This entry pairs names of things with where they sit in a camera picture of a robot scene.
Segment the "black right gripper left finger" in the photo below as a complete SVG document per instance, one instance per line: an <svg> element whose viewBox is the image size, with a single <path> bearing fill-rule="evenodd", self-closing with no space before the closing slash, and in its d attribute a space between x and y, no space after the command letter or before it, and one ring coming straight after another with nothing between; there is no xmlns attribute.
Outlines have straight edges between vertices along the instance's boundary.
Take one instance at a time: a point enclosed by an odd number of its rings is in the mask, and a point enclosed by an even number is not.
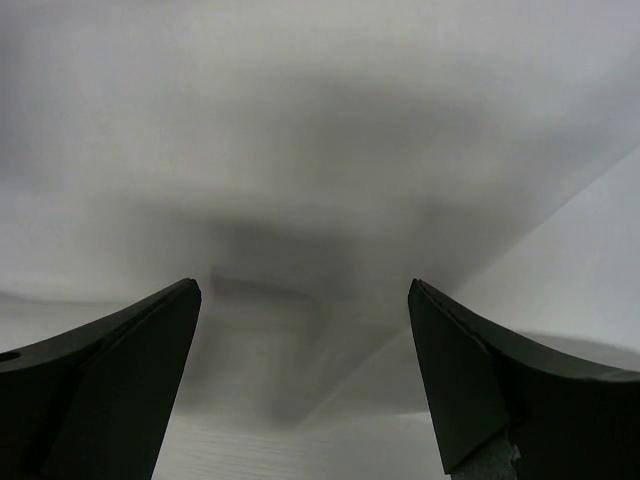
<svg viewBox="0 0 640 480"><path fill-rule="evenodd" d="M151 478L200 307L197 282L183 279L2 353L2 478Z"/></svg>

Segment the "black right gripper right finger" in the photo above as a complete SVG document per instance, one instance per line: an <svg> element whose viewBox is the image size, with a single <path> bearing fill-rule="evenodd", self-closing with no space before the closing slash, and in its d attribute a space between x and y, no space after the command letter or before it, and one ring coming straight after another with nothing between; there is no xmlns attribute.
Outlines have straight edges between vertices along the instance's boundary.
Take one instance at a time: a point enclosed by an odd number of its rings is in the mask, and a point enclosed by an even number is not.
<svg viewBox="0 0 640 480"><path fill-rule="evenodd" d="M422 280L411 331L453 479L635 479L639 375L495 324Z"/></svg>

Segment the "white red print t shirt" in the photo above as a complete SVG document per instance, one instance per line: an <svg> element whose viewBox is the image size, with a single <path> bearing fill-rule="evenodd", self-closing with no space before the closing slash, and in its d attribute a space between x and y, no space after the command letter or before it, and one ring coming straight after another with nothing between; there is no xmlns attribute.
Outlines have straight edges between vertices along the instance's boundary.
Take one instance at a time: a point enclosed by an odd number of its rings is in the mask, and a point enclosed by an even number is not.
<svg viewBox="0 0 640 480"><path fill-rule="evenodd" d="M190 277L179 416L423 410L411 281L638 141L635 1L5 1L1 346Z"/></svg>

